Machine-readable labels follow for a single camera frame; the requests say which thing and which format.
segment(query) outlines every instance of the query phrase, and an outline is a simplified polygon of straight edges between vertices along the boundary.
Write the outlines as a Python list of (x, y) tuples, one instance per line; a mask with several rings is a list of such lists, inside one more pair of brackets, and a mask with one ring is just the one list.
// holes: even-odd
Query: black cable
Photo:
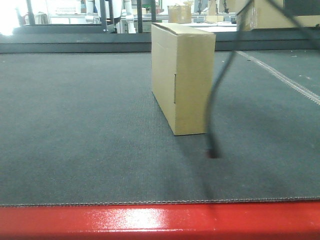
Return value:
[[(246, 3), (246, 5), (244, 6), (244, 8), (242, 9), (243, 11), (243, 18), (246, 19), (247, 18), (247, 14), (248, 14), (248, 8), (249, 6), (253, 3), (254, 0), (248, 0), (248, 2)], [(267, 0), (276, 10), (278, 10), (279, 12), (281, 12), (285, 17), (287, 17), (296, 27), (299, 28), (299, 30), (301, 31), (301, 33), (311, 42), (311, 44), (313, 45), (313, 47), (319, 51), (320, 53), (320, 43), (313, 37), (313, 35), (311, 34), (311, 31), (305, 27), (303, 27), (294, 17), (293, 14), (286, 10), (283, 9), (282, 7), (280, 7), (277, 3), (275, 3), (274, 0)], [(208, 102), (207, 102), (207, 106), (206, 106), (206, 141), (207, 141), (207, 145), (208, 145), (208, 157), (212, 158), (212, 159), (217, 159), (221, 157), (221, 151), (219, 148), (219, 144), (218, 141), (216, 139), (216, 136), (213, 132), (213, 126), (212, 126), (212, 112), (214, 109), (214, 103), (215, 100), (217, 98), (217, 92), (219, 89), (219, 86), (223, 80), (223, 78), (225, 77), (230, 65), (232, 64), (234, 57), (236, 55), (236, 50), (239, 49), (239, 45), (240, 45), (240, 41), (241, 41), (241, 37), (242, 37), (242, 32), (244, 29), (244, 24), (245, 21), (241, 21), (240, 25), (239, 25), (239, 29), (235, 38), (235, 43), (233, 45), (233, 50), (231, 52), (231, 54), (229, 55), (228, 60), (226, 61), (223, 69), (221, 70), (221, 72), (219, 73), (217, 79), (215, 80), (214, 84), (212, 85), (211, 88), (211, 92), (208, 98)]]

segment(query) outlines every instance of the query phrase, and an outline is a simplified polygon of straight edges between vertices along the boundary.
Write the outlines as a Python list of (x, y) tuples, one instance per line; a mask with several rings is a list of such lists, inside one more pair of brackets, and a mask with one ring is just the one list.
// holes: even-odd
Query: white stripe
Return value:
[(294, 90), (298, 91), (308, 99), (312, 100), (316, 104), (320, 105), (320, 96), (315, 94), (314, 92), (310, 91), (306, 87), (300, 85), (299, 83), (293, 81), (289, 77), (283, 75), (281, 72), (277, 71), (273, 67), (269, 66), (268, 64), (264, 63), (263, 61), (260, 61), (259, 59), (250, 56), (243, 51), (236, 51), (241, 56), (253, 61), (255, 64), (259, 65), (263, 69), (267, 70), (269, 73), (271, 73), (273, 76), (275, 76), (277, 79), (279, 79), (281, 82), (287, 84), (289, 87), (293, 88)]

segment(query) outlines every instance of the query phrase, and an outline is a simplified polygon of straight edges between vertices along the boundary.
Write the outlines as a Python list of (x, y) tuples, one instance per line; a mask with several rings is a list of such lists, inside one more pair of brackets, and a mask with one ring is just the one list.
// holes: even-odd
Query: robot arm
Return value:
[[(100, 1), (105, 1), (105, 15), (107, 18), (110, 17), (109, 11), (109, 2), (106, 0), (86, 0), (86, 17), (85, 20), (87, 23), (93, 23), (94, 17), (94, 6), (97, 9), (98, 15), (101, 17), (101, 9), (100, 9)], [(132, 2), (131, 0), (124, 0), (124, 7), (126, 11), (125, 20), (128, 23), (128, 30), (130, 34), (135, 34), (136, 29), (134, 25), (134, 15), (132, 11)], [(122, 0), (113, 0), (112, 1), (113, 8), (113, 18), (114, 22), (118, 23), (121, 19), (122, 13)]]

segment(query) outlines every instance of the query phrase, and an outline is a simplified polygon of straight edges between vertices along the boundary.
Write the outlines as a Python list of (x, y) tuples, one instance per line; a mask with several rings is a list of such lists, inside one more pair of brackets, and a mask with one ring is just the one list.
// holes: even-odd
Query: cable end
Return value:
[(218, 159), (220, 157), (220, 154), (218, 153), (218, 151), (216, 149), (212, 149), (212, 148), (210, 148), (206, 151), (206, 155), (210, 159)]

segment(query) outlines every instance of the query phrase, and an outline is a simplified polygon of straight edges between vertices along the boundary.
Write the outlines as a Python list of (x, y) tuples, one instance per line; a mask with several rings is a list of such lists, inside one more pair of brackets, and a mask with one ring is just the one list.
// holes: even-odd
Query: red frame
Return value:
[(320, 202), (1, 207), (0, 239), (319, 240)]

